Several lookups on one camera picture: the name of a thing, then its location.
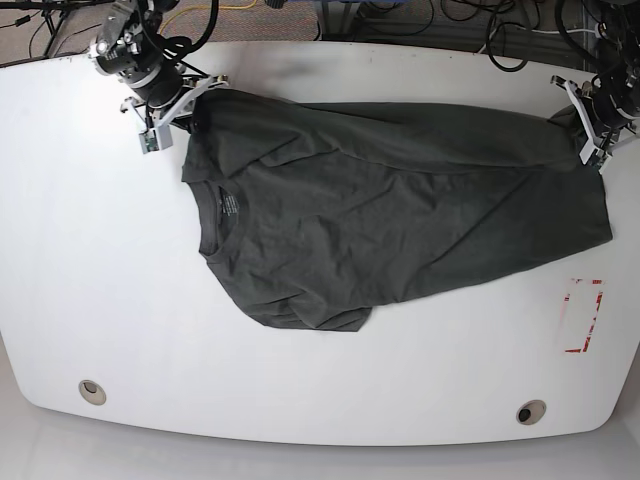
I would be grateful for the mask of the black tripod stand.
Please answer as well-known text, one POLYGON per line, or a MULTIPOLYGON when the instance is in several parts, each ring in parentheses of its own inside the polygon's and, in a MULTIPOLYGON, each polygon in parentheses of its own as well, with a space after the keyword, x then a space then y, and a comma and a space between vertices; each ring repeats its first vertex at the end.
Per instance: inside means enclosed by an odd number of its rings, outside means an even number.
POLYGON ((17 18, 1 24, 1 32, 10 29, 20 29, 34 20, 39 19, 27 41, 27 60, 41 60, 53 57, 53 48, 58 40, 65 23, 72 14, 82 10, 110 5, 112 1, 2 1, 1 13, 16 12, 17 18), (42 32, 47 32, 47 40, 40 55, 34 49, 35 40, 42 32))

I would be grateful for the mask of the dark grey T-shirt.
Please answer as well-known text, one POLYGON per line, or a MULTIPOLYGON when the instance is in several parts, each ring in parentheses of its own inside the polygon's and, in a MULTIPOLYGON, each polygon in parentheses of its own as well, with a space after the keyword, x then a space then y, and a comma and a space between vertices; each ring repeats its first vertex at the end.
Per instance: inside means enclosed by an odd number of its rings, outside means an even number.
POLYGON ((551 120, 227 89, 197 102, 208 128, 190 133, 182 179, 199 250, 236 306, 267 327, 355 332, 376 307, 613 237, 601 175, 551 120))

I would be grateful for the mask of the grey metal frame background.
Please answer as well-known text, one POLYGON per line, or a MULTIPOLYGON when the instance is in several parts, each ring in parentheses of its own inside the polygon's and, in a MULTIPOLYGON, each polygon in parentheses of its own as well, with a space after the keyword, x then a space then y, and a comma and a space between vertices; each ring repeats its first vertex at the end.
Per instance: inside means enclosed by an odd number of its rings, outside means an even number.
POLYGON ((347 40, 354 35, 362 1, 313 1, 321 40, 347 40))

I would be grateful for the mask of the red tape rectangle marking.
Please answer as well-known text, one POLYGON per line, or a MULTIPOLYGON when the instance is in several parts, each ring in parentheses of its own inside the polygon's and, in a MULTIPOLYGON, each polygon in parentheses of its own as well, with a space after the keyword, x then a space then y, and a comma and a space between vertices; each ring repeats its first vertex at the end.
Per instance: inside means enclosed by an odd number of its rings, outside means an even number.
POLYGON ((601 279, 573 279, 564 297, 560 347, 567 354, 586 353, 604 295, 601 279))

